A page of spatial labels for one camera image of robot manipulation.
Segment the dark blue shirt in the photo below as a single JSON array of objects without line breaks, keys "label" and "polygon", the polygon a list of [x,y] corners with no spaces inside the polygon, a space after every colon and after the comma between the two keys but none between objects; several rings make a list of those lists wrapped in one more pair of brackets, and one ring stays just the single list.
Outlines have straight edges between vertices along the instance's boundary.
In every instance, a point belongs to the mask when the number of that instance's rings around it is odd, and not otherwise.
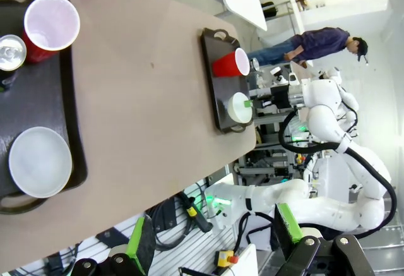
[{"label": "dark blue shirt", "polygon": [[322,28],[307,31],[291,38],[295,47],[302,46],[304,52],[297,55],[298,60],[318,59],[346,48],[349,33],[340,28]]}]

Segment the blue jeans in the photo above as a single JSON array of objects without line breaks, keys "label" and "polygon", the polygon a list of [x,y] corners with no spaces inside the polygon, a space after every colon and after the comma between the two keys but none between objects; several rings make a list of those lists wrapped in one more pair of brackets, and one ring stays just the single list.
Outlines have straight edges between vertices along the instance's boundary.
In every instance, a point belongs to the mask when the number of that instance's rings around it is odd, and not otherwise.
[{"label": "blue jeans", "polygon": [[276,65],[279,63],[286,63],[284,58],[286,53],[293,51],[296,47],[290,39],[274,45],[273,47],[266,47],[264,49],[248,53],[248,58],[256,58],[260,66]]}]

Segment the red cup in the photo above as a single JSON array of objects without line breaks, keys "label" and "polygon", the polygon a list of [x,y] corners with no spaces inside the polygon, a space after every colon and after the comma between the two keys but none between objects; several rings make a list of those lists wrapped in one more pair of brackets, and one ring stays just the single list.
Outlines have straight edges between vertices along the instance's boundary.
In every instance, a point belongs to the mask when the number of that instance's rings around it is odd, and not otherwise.
[{"label": "red cup", "polygon": [[250,73],[250,62],[246,52],[240,47],[212,64],[216,77],[247,76]]},{"label": "red cup", "polygon": [[80,17],[68,0],[34,0],[24,16],[27,61],[39,63],[70,46],[80,31]]}]

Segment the screw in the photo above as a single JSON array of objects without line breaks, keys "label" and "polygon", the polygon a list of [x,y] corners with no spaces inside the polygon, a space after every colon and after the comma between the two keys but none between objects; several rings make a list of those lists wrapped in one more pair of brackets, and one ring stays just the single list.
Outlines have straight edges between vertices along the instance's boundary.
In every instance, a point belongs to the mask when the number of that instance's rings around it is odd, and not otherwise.
[{"label": "screw", "polygon": [[304,242],[304,244],[307,246],[312,246],[314,243],[315,243],[314,240],[311,238],[306,239],[306,241]]}]

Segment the person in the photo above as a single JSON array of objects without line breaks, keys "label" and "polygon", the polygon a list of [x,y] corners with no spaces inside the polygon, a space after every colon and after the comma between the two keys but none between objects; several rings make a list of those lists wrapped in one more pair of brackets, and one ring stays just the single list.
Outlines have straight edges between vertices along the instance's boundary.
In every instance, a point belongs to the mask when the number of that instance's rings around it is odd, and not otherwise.
[{"label": "person", "polygon": [[348,49],[352,54],[364,56],[367,63],[367,43],[362,38],[351,37],[341,28],[322,28],[294,35],[288,40],[251,52],[249,59],[256,58],[260,66],[276,65],[291,60],[303,64],[306,60],[318,59]]}]

